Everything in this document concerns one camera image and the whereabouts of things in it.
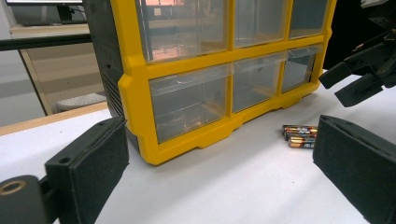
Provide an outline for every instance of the yellow storage cabinet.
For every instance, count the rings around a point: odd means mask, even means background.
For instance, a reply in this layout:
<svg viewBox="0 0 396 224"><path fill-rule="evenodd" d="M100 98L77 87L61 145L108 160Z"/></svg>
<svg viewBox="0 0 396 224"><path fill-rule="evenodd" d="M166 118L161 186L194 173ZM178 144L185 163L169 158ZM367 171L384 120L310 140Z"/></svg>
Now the yellow storage cabinet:
<svg viewBox="0 0 396 224"><path fill-rule="evenodd" d="M110 3L123 113L151 164L316 90L335 9L335 0Z"/></svg>

